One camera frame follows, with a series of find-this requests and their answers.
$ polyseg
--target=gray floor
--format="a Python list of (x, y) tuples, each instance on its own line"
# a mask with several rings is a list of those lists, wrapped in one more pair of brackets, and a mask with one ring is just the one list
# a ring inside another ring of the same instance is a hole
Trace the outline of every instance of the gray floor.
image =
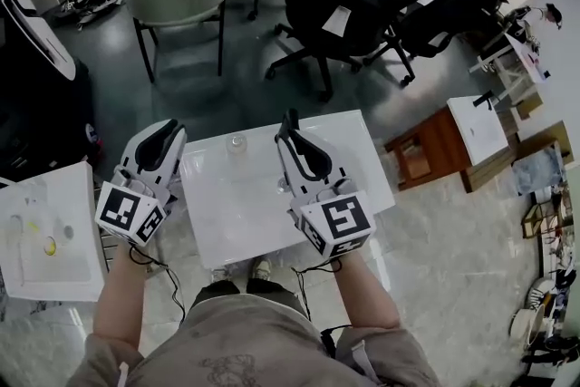
[[(125, 7), (81, 32), (73, 26), (55, 30), (92, 75), (96, 126), (104, 142), (99, 174), (105, 179), (111, 175), (133, 134), (167, 118), (178, 119), (188, 138), (199, 140), (279, 122), (289, 107), (304, 117), (360, 108), (373, 138), (383, 141), (423, 120), (449, 97), (492, 85), (487, 75), (468, 74), (475, 55), (456, 40), (435, 58), (416, 59), (417, 80), (404, 90), (397, 82), (406, 73), (396, 57), (385, 55), (358, 74), (330, 61), (335, 94), (322, 104), (316, 95), (322, 78), (314, 59), (291, 63), (278, 69), (273, 81), (265, 81), (272, 61), (301, 46), (295, 39), (272, 34), (276, 23), (285, 22), (284, 0), (260, 0), (253, 23), (247, 20), (251, 2), (227, 0), (221, 77), (216, 24), (160, 32), (155, 85), (147, 78)], [(146, 41), (152, 56), (153, 43), (149, 37)]]

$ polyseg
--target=gray chair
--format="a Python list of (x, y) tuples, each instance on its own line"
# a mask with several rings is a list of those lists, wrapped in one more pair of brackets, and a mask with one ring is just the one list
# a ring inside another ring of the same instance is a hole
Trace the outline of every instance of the gray chair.
[(185, 26), (206, 21), (219, 22), (217, 74), (221, 76), (226, 0), (125, 0), (125, 2), (133, 16), (139, 47), (151, 82), (155, 82), (155, 76), (147, 56), (142, 31), (149, 30), (157, 46), (159, 42), (154, 28)]

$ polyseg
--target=white box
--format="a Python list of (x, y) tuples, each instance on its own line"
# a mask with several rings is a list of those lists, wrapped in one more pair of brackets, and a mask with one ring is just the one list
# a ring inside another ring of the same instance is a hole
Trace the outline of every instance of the white box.
[(111, 234), (143, 247), (166, 216), (156, 198), (104, 182), (94, 220)]
[(362, 190), (305, 205), (301, 210), (300, 228), (326, 259), (362, 247), (377, 229)]

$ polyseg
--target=paper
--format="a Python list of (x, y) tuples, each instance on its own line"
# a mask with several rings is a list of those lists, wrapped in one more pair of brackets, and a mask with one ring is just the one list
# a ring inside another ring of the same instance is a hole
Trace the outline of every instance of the paper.
[(324, 23), (323, 29), (329, 33), (344, 37), (344, 30), (350, 15), (351, 11), (348, 8), (338, 5), (333, 14), (330, 15), (330, 18)]

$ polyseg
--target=shirt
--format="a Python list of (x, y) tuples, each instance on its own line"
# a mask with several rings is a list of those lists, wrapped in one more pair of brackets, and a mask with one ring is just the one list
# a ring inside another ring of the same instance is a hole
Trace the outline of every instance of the shirt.
[(334, 359), (302, 314), (256, 295), (221, 296), (194, 306), (147, 358), (94, 334), (85, 347), (67, 387), (117, 386), (123, 362), (129, 365), (128, 387), (439, 387), (407, 330), (345, 329)]

